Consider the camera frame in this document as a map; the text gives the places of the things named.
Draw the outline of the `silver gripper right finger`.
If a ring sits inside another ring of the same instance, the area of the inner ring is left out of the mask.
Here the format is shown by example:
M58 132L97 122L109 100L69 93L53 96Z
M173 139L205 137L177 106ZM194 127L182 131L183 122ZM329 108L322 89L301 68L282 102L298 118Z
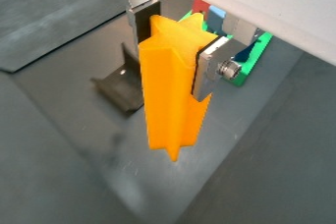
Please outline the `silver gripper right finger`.
M254 24L227 15L223 21L223 31L231 38L219 36L198 53L198 69L193 86L193 96L203 101L217 86L221 78L234 80L242 66L234 57L258 41L265 31Z

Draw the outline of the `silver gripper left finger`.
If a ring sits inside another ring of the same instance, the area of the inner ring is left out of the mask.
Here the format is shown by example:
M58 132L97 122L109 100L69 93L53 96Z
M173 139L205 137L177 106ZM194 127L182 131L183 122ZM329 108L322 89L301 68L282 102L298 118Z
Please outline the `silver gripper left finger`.
M129 23L134 32L135 52L139 52L139 43L151 36L151 17L161 14L158 0L126 0Z

